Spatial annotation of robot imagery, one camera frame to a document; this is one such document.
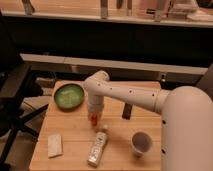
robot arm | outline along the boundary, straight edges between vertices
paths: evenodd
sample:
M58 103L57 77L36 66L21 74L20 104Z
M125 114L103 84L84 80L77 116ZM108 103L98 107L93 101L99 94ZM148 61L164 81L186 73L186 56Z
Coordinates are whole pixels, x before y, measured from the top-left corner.
M169 94L167 90L147 87L130 87L112 85L109 82L109 76L104 71L99 71L87 78L84 82L84 88L88 91L88 113L89 119L94 125L100 118L104 107L104 96L124 101L129 104L136 105L161 113L163 103Z
M103 71L87 78L84 88L93 125L101 116L103 96L162 113L162 171L213 170L213 103L202 90L192 86L171 92L116 86Z

green bowl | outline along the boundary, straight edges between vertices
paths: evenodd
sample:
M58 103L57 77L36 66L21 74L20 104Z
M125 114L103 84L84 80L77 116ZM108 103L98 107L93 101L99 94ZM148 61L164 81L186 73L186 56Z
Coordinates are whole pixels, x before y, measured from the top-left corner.
M84 90L78 84L65 84L56 90L54 100L60 109L73 109L83 102Z

